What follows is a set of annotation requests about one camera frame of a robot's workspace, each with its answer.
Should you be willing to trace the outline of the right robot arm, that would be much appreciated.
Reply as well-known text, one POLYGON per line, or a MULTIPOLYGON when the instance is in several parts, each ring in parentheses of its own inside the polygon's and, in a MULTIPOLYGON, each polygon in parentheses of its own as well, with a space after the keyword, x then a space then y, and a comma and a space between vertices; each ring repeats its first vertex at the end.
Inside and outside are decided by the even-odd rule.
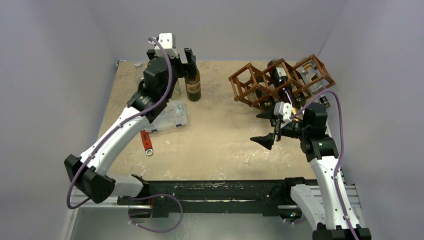
POLYGON ((309 222, 314 240, 370 240, 369 228, 361 225, 350 203, 341 173, 339 153, 334 139, 327 134, 327 110, 321 103, 311 102, 300 110, 298 120, 290 103, 278 102, 272 108, 257 114, 257 118, 274 120, 273 132, 266 136, 251 137, 266 149, 272 149, 281 137, 299 139, 300 148, 317 180, 320 197, 313 196, 305 183, 289 184, 280 196, 288 204, 296 203, 309 222))

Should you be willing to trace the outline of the clear bottle black cap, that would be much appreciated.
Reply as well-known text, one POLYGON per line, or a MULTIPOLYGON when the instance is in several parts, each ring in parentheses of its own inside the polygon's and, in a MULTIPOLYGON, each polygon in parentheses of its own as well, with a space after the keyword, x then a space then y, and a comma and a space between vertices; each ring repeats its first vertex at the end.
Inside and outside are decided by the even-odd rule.
MULTIPOLYGON (((316 80, 321 76, 318 70, 315 70, 316 64, 309 60, 306 63, 302 64, 300 67, 296 68, 296 70, 300 73, 303 84, 307 85, 312 81, 316 80)), ((317 83, 308 87, 309 92, 312 95, 316 95, 319 91, 325 90, 324 81, 320 80, 317 83)), ((328 101, 328 98, 323 94, 320 96, 319 101, 328 109, 331 107, 331 104, 328 101)))

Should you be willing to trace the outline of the dark bottle silver cap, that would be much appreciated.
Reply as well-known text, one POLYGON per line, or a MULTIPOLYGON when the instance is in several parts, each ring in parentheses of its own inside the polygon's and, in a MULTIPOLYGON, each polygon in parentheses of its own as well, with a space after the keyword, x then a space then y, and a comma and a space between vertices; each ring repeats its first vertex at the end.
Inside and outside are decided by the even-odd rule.
POLYGON ((196 65, 196 71, 186 71, 184 81, 187 97, 190 101, 196 102, 201 98, 200 72, 196 65))

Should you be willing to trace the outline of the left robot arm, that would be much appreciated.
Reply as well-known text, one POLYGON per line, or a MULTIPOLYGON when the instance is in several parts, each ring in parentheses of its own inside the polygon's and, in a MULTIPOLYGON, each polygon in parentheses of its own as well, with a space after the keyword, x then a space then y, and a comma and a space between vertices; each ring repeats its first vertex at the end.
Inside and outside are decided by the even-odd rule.
POLYGON ((167 107, 178 79, 187 77, 196 69, 196 56, 185 48, 187 62, 179 55, 160 55, 147 51, 149 62, 143 71, 137 91, 132 95, 115 123, 86 151, 78 156, 70 154, 64 167, 71 182, 66 201, 70 209, 72 189, 76 187, 96 204, 109 198, 117 180, 107 173, 117 156, 130 141, 148 127, 167 107))

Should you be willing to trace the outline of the clear glass bottle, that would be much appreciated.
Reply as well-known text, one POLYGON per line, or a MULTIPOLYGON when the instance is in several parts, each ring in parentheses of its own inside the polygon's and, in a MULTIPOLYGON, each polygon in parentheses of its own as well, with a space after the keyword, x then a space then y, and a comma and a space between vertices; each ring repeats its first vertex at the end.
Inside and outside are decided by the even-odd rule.
POLYGON ((143 63, 141 61, 138 61, 134 64, 136 74, 134 77, 135 86, 138 88, 141 81, 144 80, 144 70, 143 70, 143 63))
POLYGON ((181 96, 181 87, 180 87, 179 79, 177 79, 173 88, 171 100, 177 100, 180 96, 181 96))

